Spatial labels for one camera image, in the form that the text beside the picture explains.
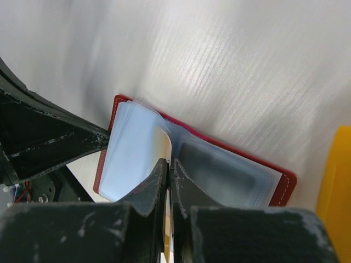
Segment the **yellow plastic card bin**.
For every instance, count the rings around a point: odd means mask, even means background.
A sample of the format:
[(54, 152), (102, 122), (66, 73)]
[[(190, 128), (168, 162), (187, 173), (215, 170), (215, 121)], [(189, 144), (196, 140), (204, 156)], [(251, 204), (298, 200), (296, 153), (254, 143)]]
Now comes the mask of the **yellow plastic card bin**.
[(316, 213), (341, 262), (350, 262), (350, 126), (335, 133), (320, 186)]

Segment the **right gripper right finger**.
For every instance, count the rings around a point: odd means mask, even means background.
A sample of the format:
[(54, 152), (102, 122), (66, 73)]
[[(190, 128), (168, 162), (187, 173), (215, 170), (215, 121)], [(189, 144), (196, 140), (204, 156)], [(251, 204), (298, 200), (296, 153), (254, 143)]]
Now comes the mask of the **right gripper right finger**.
[(222, 206), (188, 177), (179, 161), (169, 176), (175, 262), (338, 262), (314, 213)]

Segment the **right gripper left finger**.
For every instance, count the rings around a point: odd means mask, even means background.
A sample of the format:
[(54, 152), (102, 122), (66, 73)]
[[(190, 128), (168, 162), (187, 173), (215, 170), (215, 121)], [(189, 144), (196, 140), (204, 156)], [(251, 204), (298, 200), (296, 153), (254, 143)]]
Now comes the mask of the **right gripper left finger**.
[(161, 167), (115, 203), (13, 205), (1, 216), (1, 262), (159, 262)]

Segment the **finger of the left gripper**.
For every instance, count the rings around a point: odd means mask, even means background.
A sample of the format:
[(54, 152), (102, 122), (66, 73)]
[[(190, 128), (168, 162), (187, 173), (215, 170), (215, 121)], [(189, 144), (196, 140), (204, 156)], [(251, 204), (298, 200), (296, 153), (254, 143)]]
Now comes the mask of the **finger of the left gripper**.
[(1, 183), (36, 179), (107, 148), (110, 133), (27, 89), (1, 62)]

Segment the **red leather card holder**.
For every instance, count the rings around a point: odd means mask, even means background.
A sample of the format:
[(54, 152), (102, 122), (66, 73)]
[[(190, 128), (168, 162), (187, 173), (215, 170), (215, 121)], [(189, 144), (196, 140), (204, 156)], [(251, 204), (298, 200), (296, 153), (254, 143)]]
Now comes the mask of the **red leather card holder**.
[(227, 207), (283, 207), (296, 175), (201, 134), (191, 126), (124, 95), (116, 95), (106, 150), (93, 190), (115, 202), (144, 181), (163, 158), (179, 178)]

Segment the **gold credit card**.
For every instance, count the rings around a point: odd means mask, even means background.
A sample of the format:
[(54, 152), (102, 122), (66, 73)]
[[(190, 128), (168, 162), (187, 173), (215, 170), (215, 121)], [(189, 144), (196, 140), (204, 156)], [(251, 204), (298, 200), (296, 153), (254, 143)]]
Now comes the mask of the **gold credit card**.
[(163, 247), (169, 248), (170, 223), (167, 222), (167, 207), (168, 207), (168, 177), (169, 165), (172, 158), (172, 143), (166, 131), (160, 127), (154, 130), (154, 151), (153, 158), (157, 161), (161, 159), (161, 184), (160, 184), (160, 224)]

